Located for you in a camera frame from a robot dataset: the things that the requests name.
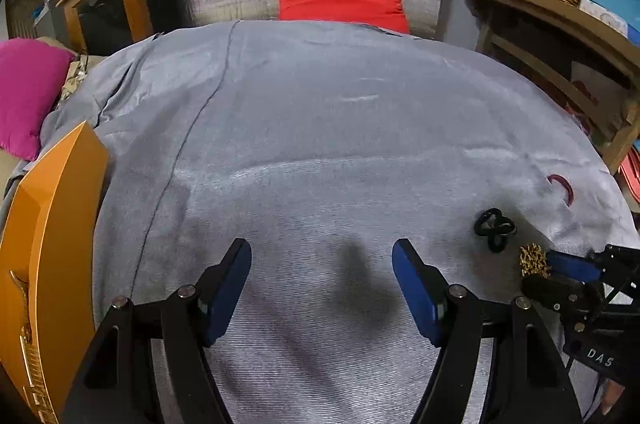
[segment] metal screw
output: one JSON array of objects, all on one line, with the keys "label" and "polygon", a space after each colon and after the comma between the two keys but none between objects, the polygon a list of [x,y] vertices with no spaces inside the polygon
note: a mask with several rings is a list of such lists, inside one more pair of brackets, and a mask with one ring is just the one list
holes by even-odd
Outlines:
[{"label": "metal screw", "polygon": [[529,298],[525,298],[524,296],[518,296],[516,298],[516,305],[522,310],[527,310],[531,308],[531,300]]},{"label": "metal screw", "polygon": [[462,285],[454,283],[449,287],[449,294],[454,298],[463,298],[466,296],[466,288]]},{"label": "metal screw", "polygon": [[127,306],[127,303],[129,303],[129,298],[126,296],[116,296],[111,300],[111,306],[118,310],[124,309]]},{"label": "metal screw", "polygon": [[178,296],[181,298],[190,298],[196,293],[196,288],[193,285],[183,285],[178,289]]}]

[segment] blue gripper pad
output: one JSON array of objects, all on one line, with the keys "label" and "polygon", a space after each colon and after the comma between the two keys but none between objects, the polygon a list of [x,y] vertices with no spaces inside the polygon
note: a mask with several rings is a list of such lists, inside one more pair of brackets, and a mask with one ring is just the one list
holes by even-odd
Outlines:
[{"label": "blue gripper pad", "polygon": [[599,280],[602,274],[592,261],[559,251],[547,251],[546,263],[551,266],[551,273],[583,282]]},{"label": "blue gripper pad", "polygon": [[440,322],[447,310],[447,281],[435,267],[422,262],[407,239],[394,244],[391,263],[420,334],[433,346],[442,346]]},{"label": "blue gripper pad", "polygon": [[[211,346],[218,338],[225,335],[231,316],[236,310],[244,282],[249,276],[251,246],[247,241],[241,242],[238,242],[239,248],[236,250],[231,263],[227,265],[226,274],[220,282],[216,295],[208,306],[200,306],[200,309],[206,311],[209,322],[204,336],[206,346]],[[225,258],[223,258],[219,267],[225,263]]]}]

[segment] gray bed sheet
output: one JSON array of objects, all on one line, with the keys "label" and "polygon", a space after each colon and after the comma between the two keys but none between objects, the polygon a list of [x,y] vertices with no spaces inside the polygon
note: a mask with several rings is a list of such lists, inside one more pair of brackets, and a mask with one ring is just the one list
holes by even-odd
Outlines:
[{"label": "gray bed sheet", "polygon": [[[519,74],[439,42],[327,22],[177,30],[100,63],[47,117],[44,150],[85,119],[111,154],[97,324],[115,295],[163,298],[233,238],[252,245],[228,332],[207,351],[238,424],[411,420],[438,351],[396,283],[400,237],[450,283],[504,302],[519,293],[520,244],[640,245],[571,118]],[[570,208],[552,173],[572,184]],[[488,207],[519,226],[500,255],[472,232]],[[180,422],[155,352],[166,421]],[[483,343],[465,422],[478,421],[490,354]],[[598,379],[575,364],[572,381],[587,413]]]}]

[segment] pink pillow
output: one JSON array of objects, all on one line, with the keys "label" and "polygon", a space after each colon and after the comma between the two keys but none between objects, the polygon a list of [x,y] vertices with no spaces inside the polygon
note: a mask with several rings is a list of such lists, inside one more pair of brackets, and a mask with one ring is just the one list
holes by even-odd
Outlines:
[{"label": "pink pillow", "polygon": [[40,127],[74,58],[37,40],[0,42],[0,147],[21,159],[36,159]]}]

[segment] gray fabric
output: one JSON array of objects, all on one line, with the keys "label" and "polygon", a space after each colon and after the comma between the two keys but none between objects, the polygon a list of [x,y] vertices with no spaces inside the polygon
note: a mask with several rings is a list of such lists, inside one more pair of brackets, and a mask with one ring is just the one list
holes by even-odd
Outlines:
[{"label": "gray fabric", "polygon": [[[399,237],[477,296],[518,294],[519,244],[584,254],[638,247],[613,178],[571,118],[479,54],[324,22],[179,30],[99,64],[45,122],[82,119],[111,152],[94,248],[99,322],[193,283],[235,237],[252,270],[207,357],[245,423],[407,423],[437,356],[391,268]],[[566,177],[575,191],[546,176]],[[519,226],[500,255],[472,232],[499,207]],[[558,321],[543,311],[554,338]],[[156,347],[167,422],[180,422]],[[477,422],[484,344],[466,422]],[[583,412],[596,375],[572,380]]]}]

